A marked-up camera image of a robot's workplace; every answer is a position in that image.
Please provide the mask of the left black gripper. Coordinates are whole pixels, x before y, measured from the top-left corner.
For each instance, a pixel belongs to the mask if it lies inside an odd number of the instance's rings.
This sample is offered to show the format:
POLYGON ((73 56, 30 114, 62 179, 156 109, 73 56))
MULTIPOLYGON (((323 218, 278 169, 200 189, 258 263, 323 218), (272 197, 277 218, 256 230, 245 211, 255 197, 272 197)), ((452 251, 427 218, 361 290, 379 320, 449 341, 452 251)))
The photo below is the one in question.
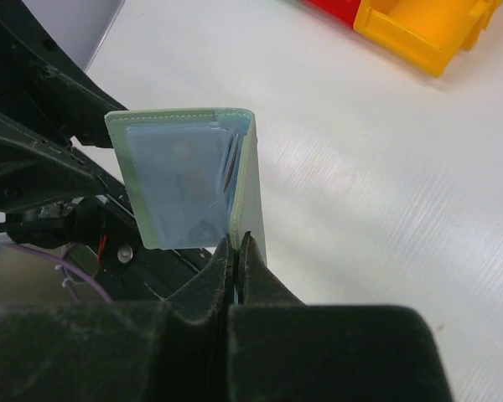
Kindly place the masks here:
POLYGON ((8 213, 0 234, 43 249, 93 245, 101 237, 101 206, 58 201, 105 192, 99 175, 70 150, 0 114, 0 212, 8 213))

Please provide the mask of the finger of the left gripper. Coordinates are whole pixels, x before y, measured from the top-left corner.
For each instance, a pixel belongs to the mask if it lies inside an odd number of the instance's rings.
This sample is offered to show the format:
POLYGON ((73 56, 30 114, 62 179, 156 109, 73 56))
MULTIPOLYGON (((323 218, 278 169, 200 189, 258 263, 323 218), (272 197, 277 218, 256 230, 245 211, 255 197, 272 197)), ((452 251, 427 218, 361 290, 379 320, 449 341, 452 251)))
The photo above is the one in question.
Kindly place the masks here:
POLYGON ((99 88, 21 1, 0 1, 0 114, 61 145, 111 147, 104 117, 123 105, 99 88))

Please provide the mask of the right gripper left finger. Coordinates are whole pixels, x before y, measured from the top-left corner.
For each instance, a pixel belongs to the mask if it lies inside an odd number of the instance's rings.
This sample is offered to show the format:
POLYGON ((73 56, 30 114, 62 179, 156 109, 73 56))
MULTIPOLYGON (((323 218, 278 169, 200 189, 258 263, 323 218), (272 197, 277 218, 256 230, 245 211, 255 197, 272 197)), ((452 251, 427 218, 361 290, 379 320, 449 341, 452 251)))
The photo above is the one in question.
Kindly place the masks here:
POLYGON ((0 306, 0 401, 223 401, 234 253, 166 301, 0 306))

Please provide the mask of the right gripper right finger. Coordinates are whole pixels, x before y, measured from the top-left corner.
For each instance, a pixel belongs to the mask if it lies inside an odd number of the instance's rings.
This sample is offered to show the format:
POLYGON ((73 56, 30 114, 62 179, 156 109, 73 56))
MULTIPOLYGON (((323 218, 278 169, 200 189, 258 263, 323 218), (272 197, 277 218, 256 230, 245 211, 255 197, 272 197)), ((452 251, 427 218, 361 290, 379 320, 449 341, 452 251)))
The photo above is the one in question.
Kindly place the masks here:
POLYGON ((230 401, 450 401, 422 316, 394 305, 302 303, 246 234, 228 311, 230 401))

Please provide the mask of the green leather card holder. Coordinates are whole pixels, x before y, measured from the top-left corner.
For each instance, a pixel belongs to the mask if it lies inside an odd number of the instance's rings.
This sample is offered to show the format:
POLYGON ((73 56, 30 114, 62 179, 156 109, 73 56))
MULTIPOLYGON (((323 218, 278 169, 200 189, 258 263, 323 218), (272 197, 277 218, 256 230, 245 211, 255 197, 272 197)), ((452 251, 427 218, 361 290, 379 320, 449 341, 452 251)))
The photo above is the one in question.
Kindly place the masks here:
POLYGON ((104 117, 143 246, 215 247, 244 235, 267 254, 256 117, 248 109, 112 111, 104 117))

